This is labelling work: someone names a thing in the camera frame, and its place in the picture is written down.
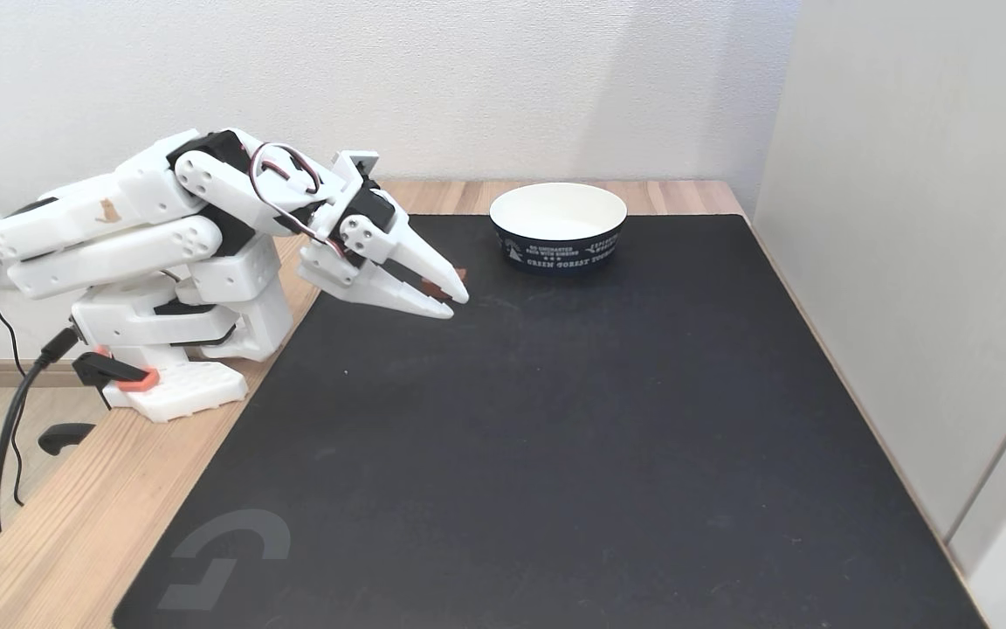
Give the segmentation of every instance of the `white robotic arm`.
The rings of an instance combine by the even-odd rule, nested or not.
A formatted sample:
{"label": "white robotic arm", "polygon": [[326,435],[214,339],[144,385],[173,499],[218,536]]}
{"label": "white robotic arm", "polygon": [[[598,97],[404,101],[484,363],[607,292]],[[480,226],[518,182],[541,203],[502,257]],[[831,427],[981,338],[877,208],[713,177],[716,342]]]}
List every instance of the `white robotic arm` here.
{"label": "white robotic arm", "polygon": [[[0,260],[33,299],[87,288],[72,306],[83,341],[159,375],[112,382],[109,403],[168,421],[246,394],[230,367],[189,351],[263,361],[290,330],[272,235],[307,235],[297,274],[338,299],[452,317],[379,267],[393,260],[467,301],[452,264],[370,179],[376,160],[343,151],[324,168],[238,129],[190,130],[1,219]],[[178,282],[160,274],[180,267]]]}

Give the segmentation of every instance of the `black mouse pad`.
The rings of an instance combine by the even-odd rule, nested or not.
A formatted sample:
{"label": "black mouse pad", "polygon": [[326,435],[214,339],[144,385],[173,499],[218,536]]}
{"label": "black mouse pad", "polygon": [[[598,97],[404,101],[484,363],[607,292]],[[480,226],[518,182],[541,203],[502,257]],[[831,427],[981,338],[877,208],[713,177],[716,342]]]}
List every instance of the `black mouse pad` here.
{"label": "black mouse pad", "polygon": [[983,628],[742,218],[579,278],[412,225],[472,301],[320,297],[121,629]]}

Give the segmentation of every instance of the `wooden table surface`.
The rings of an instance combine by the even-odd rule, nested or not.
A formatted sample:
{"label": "wooden table surface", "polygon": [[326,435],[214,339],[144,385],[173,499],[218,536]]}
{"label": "wooden table surface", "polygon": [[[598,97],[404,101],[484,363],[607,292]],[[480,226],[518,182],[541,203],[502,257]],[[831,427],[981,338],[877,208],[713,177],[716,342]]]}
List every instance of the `wooden table surface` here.
{"label": "wooden table surface", "polygon": [[[486,214],[496,195],[520,184],[386,182],[383,189],[410,214]],[[595,184],[622,196],[631,214],[743,213],[723,182]],[[295,274],[302,244],[277,241],[295,321],[316,297]],[[246,375],[253,395],[273,361],[228,364]],[[111,626],[116,605],[244,404],[168,425],[111,412],[0,534],[0,626]]]}

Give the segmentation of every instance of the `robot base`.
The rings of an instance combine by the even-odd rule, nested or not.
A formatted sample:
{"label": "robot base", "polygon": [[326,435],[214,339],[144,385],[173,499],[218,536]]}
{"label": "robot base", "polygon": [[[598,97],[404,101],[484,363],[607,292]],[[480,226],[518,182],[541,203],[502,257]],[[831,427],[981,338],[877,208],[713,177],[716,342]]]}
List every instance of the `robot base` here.
{"label": "robot base", "polygon": [[151,422],[165,423],[195,412],[242,400],[247,381],[239,371],[219,362],[178,362],[157,369],[159,381],[143,391],[124,391],[115,382],[104,387],[114,407],[128,407]]}

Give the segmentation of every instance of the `black connector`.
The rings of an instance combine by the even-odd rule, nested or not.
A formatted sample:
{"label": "black connector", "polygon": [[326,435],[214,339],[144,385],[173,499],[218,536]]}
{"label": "black connector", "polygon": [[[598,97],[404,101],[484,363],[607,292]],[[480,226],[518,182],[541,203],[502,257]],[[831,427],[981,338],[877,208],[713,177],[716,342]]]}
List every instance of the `black connector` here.
{"label": "black connector", "polygon": [[51,365],[52,362],[63,358],[64,354],[67,354],[69,349],[75,347],[79,340],[79,337],[76,337],[76,328],[64,328],[59,333],[56,333],[55,337],[52,337],[52,340],[44,343],[44,347],[41,347],[41,355],[38,357],[38,360],[45,361],[47,365]]}

